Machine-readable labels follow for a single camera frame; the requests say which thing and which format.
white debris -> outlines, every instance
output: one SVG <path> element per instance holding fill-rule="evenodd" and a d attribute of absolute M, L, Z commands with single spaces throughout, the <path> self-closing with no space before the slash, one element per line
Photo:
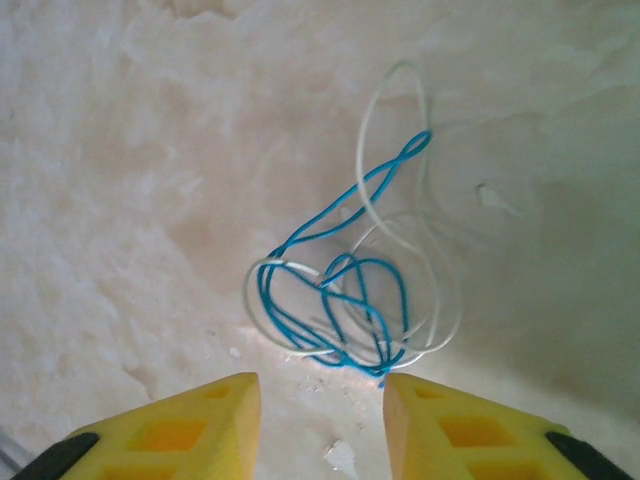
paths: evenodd
<path fill-rule="evenodd" d="M 324 459 L 333 467 L 334 470 L 346 474 L 348 477 L 358 478 L 356 471 L 356 454 L 353 452 L 351 445 L 342 440 L 333 442 L 324 454 Z"/>

marble floor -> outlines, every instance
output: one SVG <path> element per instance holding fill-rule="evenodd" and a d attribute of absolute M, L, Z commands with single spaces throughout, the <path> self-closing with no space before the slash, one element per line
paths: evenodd
<path fill-rule="evenodd" d="M 495 242 L 449 246 L 462 328 L 406 371 L 563 423 L 640 476 L 637 1 L 0 5 L 0 426 L 29 451 L 257 371 L 256 478 L 389 478 L 376 383 L 274 349 L 240 285 L 354 182 L 368 99 L 409 58 L 430 192 Z M 404 87 L 369 167 L 417 131 Z"/>

